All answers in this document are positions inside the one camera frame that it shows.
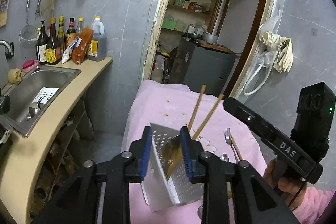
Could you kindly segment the pink sleeve forearm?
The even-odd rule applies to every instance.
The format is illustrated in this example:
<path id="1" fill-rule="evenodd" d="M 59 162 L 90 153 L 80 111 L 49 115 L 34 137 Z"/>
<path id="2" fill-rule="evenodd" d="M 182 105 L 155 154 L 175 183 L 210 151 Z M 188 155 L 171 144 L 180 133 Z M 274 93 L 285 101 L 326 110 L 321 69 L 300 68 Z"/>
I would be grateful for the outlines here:
<path id="1" fill-rule="evenodd" d="M 316 223 L 334 196 L 335 189 L 324 192 L 307 187 L 303 202 L 293 210 L 293 214 L 300 223 Z"/>

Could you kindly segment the person's right hand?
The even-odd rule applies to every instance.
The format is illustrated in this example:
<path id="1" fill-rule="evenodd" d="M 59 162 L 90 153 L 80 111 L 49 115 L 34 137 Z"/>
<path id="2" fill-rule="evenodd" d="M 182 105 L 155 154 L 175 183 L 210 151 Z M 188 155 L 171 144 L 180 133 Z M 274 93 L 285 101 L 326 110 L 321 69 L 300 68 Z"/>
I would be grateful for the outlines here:
<path id="1" fill-rule="evenodd" d="M 281 177 L 278 182 L 275 182 L 272 177 L 275 162 L 275 159 L 269 162 L 267 168 L 264 171 L 263 177 L 272 188 L 277 186 L 282 192 L 288 194 L 285 203 L 291 210 L 294 210 L 302 204 L 307 190 L 307 184 L 303 183 L 301 179 L 295 180 L 287 179 L 285 177 Z"/>

